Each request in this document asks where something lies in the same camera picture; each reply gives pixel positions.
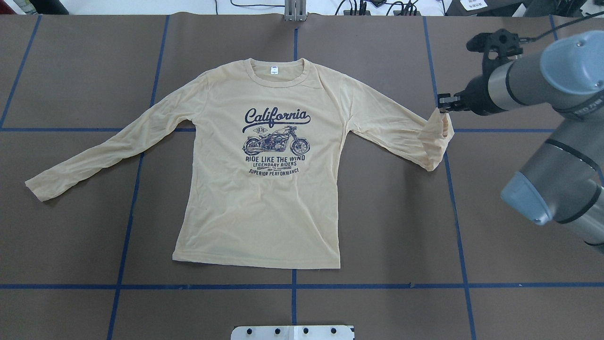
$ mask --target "wrinkled fabric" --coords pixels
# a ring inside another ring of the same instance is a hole
[[[196,127],[189,200],[173,259],[340,268],[338,164],[349,131],[432,171],[453,137],[364,83],[306,59],[240,60],[174,91],[106,142],[25,182],[40,201],[170,134]]]

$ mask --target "shirt sleeve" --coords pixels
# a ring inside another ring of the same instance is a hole
[[[347,129],[427,171],[442,161],[453,127],[438,109],[426,121],[368,85],[348,79],[342,105],[349,111]]]
[[[150,148],[174,131],[178,123],[193,119],[201,111],[207,98],[204,75],[163,98],[106,142],[53,166],[25,185],[40,201],[46,201],[101,169]]]

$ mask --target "crew neckline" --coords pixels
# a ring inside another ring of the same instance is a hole
[[[267,62],[255,60],[252,58],[244,60],[245,70],[247,71],[249,77],[259,85],[265,87],[274,87],[274,88],[284,88],[284,87],[292,87],[294,85],[298,85],[302,83],[308,77],[310,73],[310,62],[304,58],[290,61],[290,62]],[[302,66],[302,73],[292,80],[288,80],[285,82],[274,82],[271,80],[266,80],[258,77],[258,75],[254,71],[253,66],[277,66],[277,67],[291,67],[291,66]]]

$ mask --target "blue joint cap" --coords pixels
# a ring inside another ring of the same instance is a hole
[[[539,226],[553,218],[550,208],[533,183],[521,172],[516,172],[501,191],[501,199],[520,214]]]
[[[545,80],[556,89],[586,95],[604,90],[604,31],[588,31],[561,39],[541,54]]]

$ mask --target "red object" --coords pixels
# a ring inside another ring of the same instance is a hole
[[[7,5],[6,2],[0,0],[0,14],[17,14],[15,11],[13,11],[12,8],[10,8],[9,5]]]

